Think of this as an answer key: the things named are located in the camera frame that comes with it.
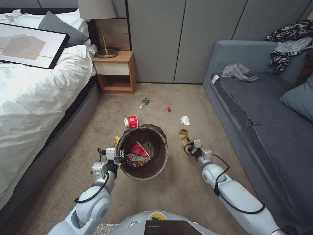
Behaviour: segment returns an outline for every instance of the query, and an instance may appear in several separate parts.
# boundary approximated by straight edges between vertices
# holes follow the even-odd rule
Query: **crumpled tissue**
[[[184,124],[186,126],[189,126],[189,118],[187,116],[182,116],[182,118],[180,119],[181,123],[180,124]]]

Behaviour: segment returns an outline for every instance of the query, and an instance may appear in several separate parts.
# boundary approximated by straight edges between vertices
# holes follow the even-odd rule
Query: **carpet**
[[[142,110],[141,101],[150,102]],[[205,94],[202,85],[138,83],[134,95],[100,95],[98,106],[74,146],[0,230],[0,234],[47,234],[75,206],[74,199],[88,189],[91,166],[99,160],[97,148],[114,145],[114,137],[126,130],[123,119],[137,115],[139,124],[160,126],[167,137],[169,158],[163,172],[138,182],[121,170],[115,180],[111,211],[104,221],[119,224],[146,210],[176,213],[218,233],[246,234],[227,211],[213,189],[204,182],[201,168],[183,151],[181,128],[201,139],[229,165],[228,175],[255,195],[252,186]],[[180,124],[188,116],[190,126]],[[213,162],[225,169],[218,159]]]

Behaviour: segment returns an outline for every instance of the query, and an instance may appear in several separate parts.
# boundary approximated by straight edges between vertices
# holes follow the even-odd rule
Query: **blue pillow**
[[[286,92],[280,102],[313,122],[313,75],[306,83]]]

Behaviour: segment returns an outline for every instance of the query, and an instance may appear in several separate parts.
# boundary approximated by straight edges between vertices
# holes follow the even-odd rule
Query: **wooden nightstand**
[[[135,59],[132,51],[119,51],[112,58],[93,59],[103,94],[134,94]]]

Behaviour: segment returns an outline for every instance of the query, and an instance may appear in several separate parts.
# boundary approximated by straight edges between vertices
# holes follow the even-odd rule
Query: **sofa seat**
[[[211,86],[223,99],[247,145],[256,152],[276,193],[287,197],[295,214],[311,224],[313,123],[279,101],[292,89],[290,83],[271,73],[249,74],[252,75],[259,79],[245,83],[221,78]]]

